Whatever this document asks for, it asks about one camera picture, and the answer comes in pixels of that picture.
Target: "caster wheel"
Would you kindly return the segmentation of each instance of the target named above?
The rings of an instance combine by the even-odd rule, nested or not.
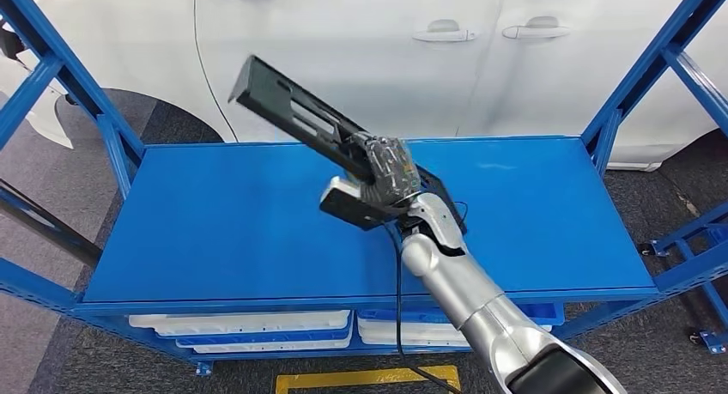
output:
[[[655,255],[655,248],[648,242],[637,245],[637,251],[644,256]]]
[[[690,342],[698,347],[705,348],[707,347],[705,340],[703,340],[703,337],[701,336],[701,331],[698,330],[695,327],[688,327],[685,329],[685,335],[688,337]]]

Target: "car door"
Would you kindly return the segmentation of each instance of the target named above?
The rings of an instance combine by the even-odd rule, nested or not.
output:
[[[504,0],[459,135],[581,133],[680,1]]]
[[[454,136],[501,0],[197,0],[209,86],[240,141],[288,140],[228,96],[256,54],[371,132]]]

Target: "black bracket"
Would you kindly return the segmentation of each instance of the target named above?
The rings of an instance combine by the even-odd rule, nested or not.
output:
[[[255,55],[246,60],[240,71],[227,101],[233,100],[338,164],[362,183],[374,182],[367,154],[352,138],[367,131]],[[443,182],[424,167],[418,165],[417,170],[422,190],[440,196],[465,233],[463,218]]]

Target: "blue metal shelf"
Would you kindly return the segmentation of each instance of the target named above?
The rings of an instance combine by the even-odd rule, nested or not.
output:
[[[468,203],[468,248],[506,291],[592,300],[657,292],[578,138],[409,146]],[[363,232],[319,211],[322,187],[340,172],[300,144],[147,148],[83,301],[145,301],[158,313],[180,300],[242,312],[393,306],[384,229]],[[432,304],[409,273],[403,294]]]
[[[469,248],[516,302],[603,301],[556,327],[557,336],[592,330],[728,270],[723,241],[651,278],[600,178],[619,124],[667,68],[728,130],[726,99],[683,51],[723,2],[683,0],[581,137],[410,144],[417,161],[469,204]],[[56,77],[99,126],[124,199],[84,294],[1,258],[0,291],[197,363],[199,373],[216,360],[395,352],[355,336],[347,349],[197,355],[130,327],[132,313],[391,308],[391,245],[379,230],[364,233],[318,212],[321,190],[340,171],[298,144],[144,146],[33,0],[0,0],[0,11],[40,61],[0,110],[0,148]],[[4,185],[0,205],[27,221],[38,217],[37,204]],[[90,243],[43,219],[62,233],[54,240],[83,248],[94,264]],[[686,227],[663,242],[696,232]],[[408,307],[432,305],[411,276],[403,289]]]

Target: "stacked trays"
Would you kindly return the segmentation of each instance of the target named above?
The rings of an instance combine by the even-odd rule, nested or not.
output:
[[[550,330],[564,323],[563,304],[523,304],[521,310],[536,324]],[[395,310],[359,310],[356,312],[361,341],[365,344],[397,343]],[[463,334],[455,330],[438,308],[402,311],[402,345],[431,347],[468,347]]]
[[[349,310],[210,315],[130,315],[134,327],[199,354],[344,349],[354,329]]]

